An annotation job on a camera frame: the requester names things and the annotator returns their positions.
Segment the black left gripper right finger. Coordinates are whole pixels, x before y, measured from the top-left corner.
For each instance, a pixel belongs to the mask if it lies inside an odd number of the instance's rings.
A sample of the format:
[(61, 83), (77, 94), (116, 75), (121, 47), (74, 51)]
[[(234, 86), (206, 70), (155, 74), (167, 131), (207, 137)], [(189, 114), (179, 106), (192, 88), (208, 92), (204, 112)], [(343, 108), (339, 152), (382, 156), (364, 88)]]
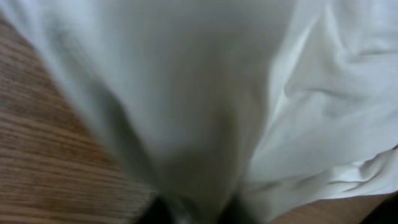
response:
[(221, 213), (218, 224), (257, 224), (245, 204), (234, 196)]

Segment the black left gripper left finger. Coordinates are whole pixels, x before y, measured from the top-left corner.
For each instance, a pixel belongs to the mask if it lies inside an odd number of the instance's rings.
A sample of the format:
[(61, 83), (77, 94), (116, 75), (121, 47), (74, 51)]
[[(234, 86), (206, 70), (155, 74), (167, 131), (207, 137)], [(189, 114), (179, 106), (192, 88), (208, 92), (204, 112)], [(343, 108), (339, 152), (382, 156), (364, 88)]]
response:
[(164, 201), (157, 197), (135, 224), (173, 224), (173, 216)]

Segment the white t-shirt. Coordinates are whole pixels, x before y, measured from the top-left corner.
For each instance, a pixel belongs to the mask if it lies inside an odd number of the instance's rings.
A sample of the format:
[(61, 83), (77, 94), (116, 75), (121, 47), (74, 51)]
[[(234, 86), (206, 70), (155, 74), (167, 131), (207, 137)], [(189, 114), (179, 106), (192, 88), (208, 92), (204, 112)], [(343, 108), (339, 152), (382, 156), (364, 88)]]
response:
[(396, 1), (2, 1), (177, 223), (397, 190)]

